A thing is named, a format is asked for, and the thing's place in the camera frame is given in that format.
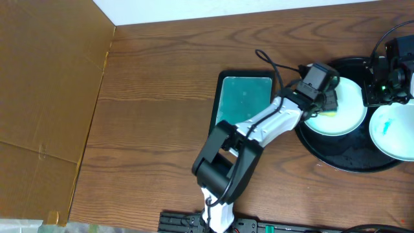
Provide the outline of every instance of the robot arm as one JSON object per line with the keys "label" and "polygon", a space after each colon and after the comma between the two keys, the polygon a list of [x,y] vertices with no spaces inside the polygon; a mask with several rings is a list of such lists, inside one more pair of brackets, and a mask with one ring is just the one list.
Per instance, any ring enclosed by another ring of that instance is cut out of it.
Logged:
{"label": "robot arm", "polygon": [[[222,233],[232,224],[233,202],[247,187],[264,147],[294,129],[300,120],[324,109],[338,83],[337,71],[314,64],[296,90],[282,89],[281,96],[253,118],[234,126],[225,121],[216,125],[192,168],[204,200],[221,200],[213,207],[206,205],[202,215],[211,229]],[[224,158],[219,153],[221,148],[238,157],[237,162],[232,164]]]}

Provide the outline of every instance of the black camera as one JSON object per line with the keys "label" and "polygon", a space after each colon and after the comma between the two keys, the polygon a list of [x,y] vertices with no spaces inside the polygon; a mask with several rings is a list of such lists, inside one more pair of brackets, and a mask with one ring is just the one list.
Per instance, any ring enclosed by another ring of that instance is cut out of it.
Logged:
{"label": "black camera", "polygon": [[366,107],[406,104],[414,95],[414,35],[386,43],[386,58],[375,54],[373,77],[365,80],[362,96]]}

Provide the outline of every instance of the wooden table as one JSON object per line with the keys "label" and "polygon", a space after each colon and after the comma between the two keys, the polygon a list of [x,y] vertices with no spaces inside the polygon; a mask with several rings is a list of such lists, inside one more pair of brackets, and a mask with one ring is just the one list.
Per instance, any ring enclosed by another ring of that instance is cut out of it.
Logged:
{"label": "wooden table", "polygon": [[[367,56],[384,32],[413,18],[407,0],[117,27],[70,220],[157,230],[163,210],[201,210],[191,165],[222,70],[271,69],[254,49],[290,66]],[[285,83],[297,78],[281,74]],[[343,172],[284,133],[266,148],[235,211],[282,223],[413,228],[414,163]]]}

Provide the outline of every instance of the white bowl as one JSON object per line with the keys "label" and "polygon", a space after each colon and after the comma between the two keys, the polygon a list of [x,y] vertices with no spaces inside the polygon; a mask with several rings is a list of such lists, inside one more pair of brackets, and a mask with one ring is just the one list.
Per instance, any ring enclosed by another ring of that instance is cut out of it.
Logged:
{"label": "white bowl", "polygon": [[414,161],[414,100],[379,107],[369,122],[375,146],[394,159]]}
{"label": "white bowl", "polygon": [[338,97],[336,115],[318,115],[305,121],[313,131],[326,136],[340,136],[351,132],[364,121],[367,114],[361,87],[354,81],[341,77],[335,91]]}

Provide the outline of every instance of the cardboard box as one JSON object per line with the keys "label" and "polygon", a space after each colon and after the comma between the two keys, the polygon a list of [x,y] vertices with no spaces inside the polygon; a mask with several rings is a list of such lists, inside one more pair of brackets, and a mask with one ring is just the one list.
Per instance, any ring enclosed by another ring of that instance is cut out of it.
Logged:
{"label": "cardboard box", "polygon": [[66,224],[113,33],[92,0],[0,1],[0,218]]}

